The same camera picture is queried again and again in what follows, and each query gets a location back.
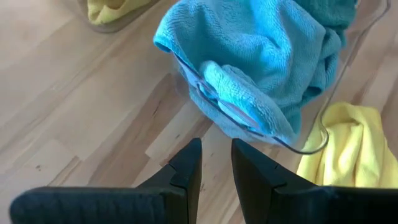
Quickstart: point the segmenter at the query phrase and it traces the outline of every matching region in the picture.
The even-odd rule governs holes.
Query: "black plastic object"
[[[135,189],[41,187],[16,198],[13,224],[194,224],[201,182],[201,141],[193,139],[169,164]]]
[[[232,163],[246,224],[373,223],[397,216],[396,189],[320,187],[239,139],[232,142]]]

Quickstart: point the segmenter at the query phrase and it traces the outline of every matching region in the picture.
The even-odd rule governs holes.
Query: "wood grain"
[[[189,100],[173,58],[152,43],[175,2],[160,0],[111,35],[93,32],[58,1],[2,3],[0,223],[7,223],[10,201],[32,187],[137,186],[194,137],[203,142],[198,223],[244,223],[230,138]],[[398,2],[360,36],[386,6],[367,2],[347,31],[332,101],[377,108],[398,156]],[[328,97],[303,109],[303,133]],[[296,170],[299,155],[252,145]]]

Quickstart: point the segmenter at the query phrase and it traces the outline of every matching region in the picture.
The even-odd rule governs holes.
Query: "clear plastic container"
[[[390,0],[381,0],[381,1],[358,1],[357,4],[357,16],[354,20],[351,27],[346,31],[346,46],[343,51],[340,53],[339,59],[339,67],[336,73],[336,81],[331,88],[325,91],[321,96],[319,96],[316,100],[313,100],[311,103],[304,106],[302,109],[302,130],[299,140],[293,145],[287,145],[280,139],[276,139],[269,136],[260,136],[256,138],[259,133],[253,133],[250,129],[248,129],[245,125],[236,122],[233,120],[228,114],[226,114],[223,110],[221,110],[217,105],[211,103],[220,113],[224,114],[230,121],[232,121],[235,125],[241,128],[245,133],[250,134],[258,140],[258,142],[276,142],[286,148],[290,149],[299,154],[313,154],[318,151],[321,151],[326,144],[328,143],[328,133],[325,127],[322,125],[322,116],[325,109],[330,104],[330,101],[335,93],[335,90],[342,78],[345,74],[345,70],[347,64],[349,64],[351,59],[351,55],[353,52],[357,51],[358,44],[361,42],[361,39],[366,34],[366,32],[371,28],[371,26],[376,23],[389,9],[389,1]],[[176,58],[176,68],[180,71],[179,74],[175,76],[176,80],[176,88],[180,94],[188,95],[188,89],[193,88],[194,90],[198,90],[198,83],[203,82],[200,80],[200,77],[191,71],[188,66],[184,65],[184,63]],[[211,87],[206,89],[206,91],[212,91]],[[233,105],[228,105],[228,103],[224,104],[229,110],[233,111],[234,114],[240,114],[239,117],[245,121],[245,123],[251,123],[251,119],[248,116],[245,116],[238,108]],[[314,148],[306,148],[303,149],[304,144],[313,128],[318,128],[316,133],[319,133],[318,140],[319,145]]]
[[[73,11],[78,17],[82,18],[88,24],[88,26],[93,30],[97,32],[112,33],[112,32],[117,32],[126,27],[134,19],[139,17],[142,13],[146,12],[146,10],[151,8],[159,0],[151,0],[148,4],[127,13],[126,15],[120,17],[119,19],[116,19],[115,21],[100,25],[94,25],[89,21],[87,13],[87,0],[62,0],[62,1],[67,8]]]

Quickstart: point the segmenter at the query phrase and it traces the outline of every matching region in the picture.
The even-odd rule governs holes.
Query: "microfiber cloth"
[[[87,0],[88,19],[94,25],[106,24],[149,2],[150,0]]]
[[[348,103],[329,106],[323,116],[326,148],[303,156],[297,174],[317,185],[398,188],[398,162],[387,145],[377,110]],[[314,128],[305,147],[320,144]]]
[[[154,43],[215,89],[217,97],[204,93],[209,100],[235,105],[256,121],[257,132],[292,143],[300,134],[301,107],[333,83],[355,3],[181,0],[163,17]],[[252,140],[195,90],[190,96],[228,136]]]

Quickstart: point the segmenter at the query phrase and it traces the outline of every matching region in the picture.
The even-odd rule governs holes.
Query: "yellow towel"
[[[150,0],[87,0],[88,20],[94,25],[112,22]]]
[[[297,174],[317,185],[345,187],[398,187],[398,162],[388,148],[377,110],[336,103],[323,117],[330,135],[318,154],[303,156]],[[314,128],[305,147],[321,139]]]

